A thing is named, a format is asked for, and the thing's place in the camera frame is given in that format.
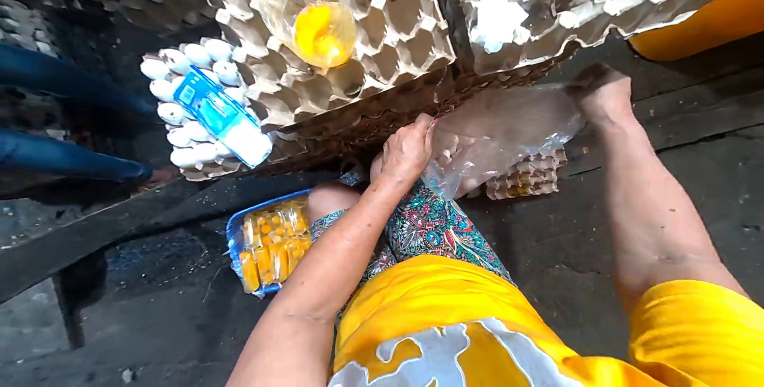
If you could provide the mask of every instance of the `yellow clothing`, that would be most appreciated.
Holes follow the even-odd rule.
[[[659,284],[636,304],[631,324],[633,364],[582,357],[502,278],[419,255],[376,275],[353,297],[339,324],[329,385],[764,382],[764,310],[725,287]]]

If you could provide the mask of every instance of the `patterned skirt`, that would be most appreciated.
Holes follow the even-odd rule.
[[[335,211],[311,225],[313,241],[346,211]],[[453,200],[428,189],[422,180],[404,196],[385,227],[386,236],[371,256],[361,284],[396,263],[420,254],[442,255],[478,265],[515,283],[485,238]]]

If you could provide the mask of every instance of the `white egg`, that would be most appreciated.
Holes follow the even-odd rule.
[[[165,79],[155,79],[148,85],[148,90],[151,92],[151,94],[157,96],[157,99],[163,102],[175,103],[173,94],[175,93],[176,88],[177,87],[174,86],[172,82]]]
[[[241,106],[247,106],[249,105],[249,100],[244,98],[244,90],[241,87],[226,87],[223,89],[224,93],[227,94],[231,99],[234,99],[239,105]]]
[[[194,141],[188,136],[188,132],[182,128],[174,128],[167,132],[167,141],[173,146],[178,148],[188,148],[196,145]]]
[[[200,125],[198,121],[189,121],[183,125],[186,129],[187,135],[192,141],[206,142],[214,141],[215,137],[210,135],[204,126]]]
[[[174,48],[159,50],[159,58],[164,60],[170,70],[180,75],[186,75],[191,70],[191,60]]]
[[[231,44],[219,39],[210,39],[204,43],[204,48],[207,50],[207,54],[214,61],[228,61],[231,60]]]
[[[177,167],[196,167],[196,151],[193,148],[177,148],[170,153],[170,162]]]
[[[221,141],[216,141],[213,145],[215,145],[215,152],[220,157],[233,157],[236,155],[233,154]]]
[[[165,79],[170,69],[162,60],[147,59],[140,64],[140,71],[150,79]]]
[[[239,78],[238,68],[234,63],[219,61],[212,65],[212,70],[215,75],[218,76],[220,82],[227,86],[238,86],[242,83],[242,79]]]
[[[208,69],[200,69],[200,70],[202,71],[203,74],[207,76],[207,78],[212,79],[212,81],[215,82],[215,84],[220,84],[220,79],[218,78],[217,75],[215,75],[215,72]]]
[[[177,103],[160,103],[157,108],[159,118],[162,118],[167,124],[180,125],[186,118],[186,112],[183,107]]]
[[[197,43],[187,43],[183,48],[183,54],[191,61],[196,67],[203,69],[209,69],[209,65],[212,63],[212,59],[209,58],[207,50]]]
[[[197,144],[193,150],[196,155],[196,161],[199,163],[208,163],[214,161],[215,157],[218,157],[218,151],[215,149],[215,144],[209,142]]]

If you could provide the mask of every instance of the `woman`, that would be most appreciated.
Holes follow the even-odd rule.
[[[630,79],[600,66],[580,82],[581,108],[607,156],[632,365],[565,346],[458,205],[418,181],[435,125],[421,115],[387,141],[363,194],[339,184],[311,193],[314,244],[228,384],[759,385],[764,310],[724,267],[655,156],[631,111]]]

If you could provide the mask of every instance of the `leg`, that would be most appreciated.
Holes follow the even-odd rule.
[[[310,221],[310,235],[316,241],[339,217],[350,207],[356,205],[361,194],[352,187],[337,182],[324,183],[316,186],[308,196],[306,206]],[[385,268],[395,264],[386,242],[380,242],[371,257],[361,283],[368,281]]]
[[[71,62],[11,45],[0,45],[0,85],[48,92],[144,118],[157,116],[152,106],[156,99],[146,102]]]
[[[371,165],[372,180],[380,157]],[[397,262],[421,254],[442,255],[481,266],[515,285],[485,238],[453,200],[428,189],[422,180],[403,197],[387,222],[390,249]]]
[[[606,153],[614,270],[626,310],[653,285],[678,279],[719,284],[745,295],[722,264],[689,196],[655,155],[634,117],[630,78],[603,66],[580,78],[591,87],[581,96],[581,108]]]
[[[148,180],[153,173],[150,167],[132,160],[94,153],[79,145],[55,139],[7,130],[0,130],[0,168],[136,183]]]

